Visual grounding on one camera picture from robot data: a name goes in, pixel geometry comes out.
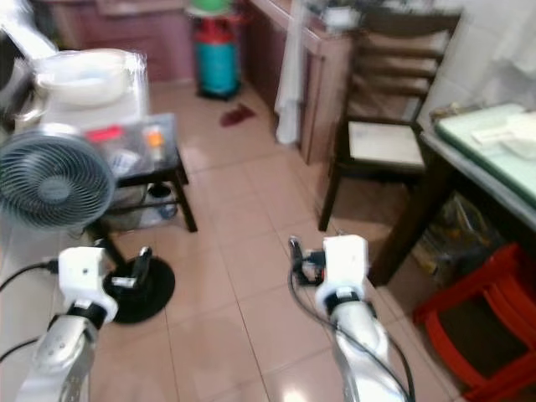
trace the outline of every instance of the fan base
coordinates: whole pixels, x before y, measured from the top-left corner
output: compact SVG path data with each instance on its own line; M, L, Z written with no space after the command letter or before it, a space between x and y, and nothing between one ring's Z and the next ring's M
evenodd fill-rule
M113 276L129 276L136 259L129 260ZM112 296L119 310L114 322L135 324L157 315L169 302L175 290L175 274L169 264L152 257L149 272L143 285L137 289L124 289L111 284L112 273L104 280L104 290Z

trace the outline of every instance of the tiled floor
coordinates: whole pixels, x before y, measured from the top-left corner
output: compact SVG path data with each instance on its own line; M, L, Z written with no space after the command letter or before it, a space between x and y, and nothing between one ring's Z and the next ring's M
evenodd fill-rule
M188 233L177 218L119 236L128 255L152 245L173 266L177 287L152 320L104 329L92 372L94 402L343 400L327 333L286 289L288 236L299 235L307 248L322 244L316 209L326 167L307 166L295 149L275 143L269 113L251 90L240 101L258 116L221 128L233 102L199 99L192 86L152 88L153 110L178 117L199 232ZM345 182L328 233L362 235L374 254L404 202L401 188ZM406 316L433 291L413 260L389 287L368 284L380 320L410 361L418 401L458 401L459 384ZM400 371L399 362L393 365Z

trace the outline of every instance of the white towel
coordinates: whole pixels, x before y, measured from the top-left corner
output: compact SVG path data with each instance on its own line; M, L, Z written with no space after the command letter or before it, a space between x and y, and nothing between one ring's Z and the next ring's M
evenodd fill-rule
M303 98L303 68L305 51L302 32L307 20L303 0L292 0L291 17L286 34L285 55L275 110L279 114L277 141L291 144L300 139L300 104Z
M532 80L536 80L536 4L525 9L512 23L499 44L494 59L513 65Z

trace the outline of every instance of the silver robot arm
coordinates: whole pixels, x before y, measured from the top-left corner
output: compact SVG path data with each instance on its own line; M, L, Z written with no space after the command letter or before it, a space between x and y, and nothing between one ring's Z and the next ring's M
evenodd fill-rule
M400 381L388 372L389 337L366 302L367 241L356 235L327 237L323 251L305 257L296 239L290 240L290 246L295 280L318 286L317 310L327 315L329 322L324 323L333 331L333 355L343 376L344 401L410 402Z
M31 61L55 55L58 50L34 26L26 0L0 1L0 39L6 34Z
M70 306L39 339L16 402L78 402L93 364L98 330L116 302L102 288L103 249L76 247L59 255L59 288Z

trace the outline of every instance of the white seat cushion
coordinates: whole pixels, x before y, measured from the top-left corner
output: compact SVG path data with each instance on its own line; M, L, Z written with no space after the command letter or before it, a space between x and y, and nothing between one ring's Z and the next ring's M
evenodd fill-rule
M370 162L391 162L424 167L413 130L408 126L349 123L350 155Z

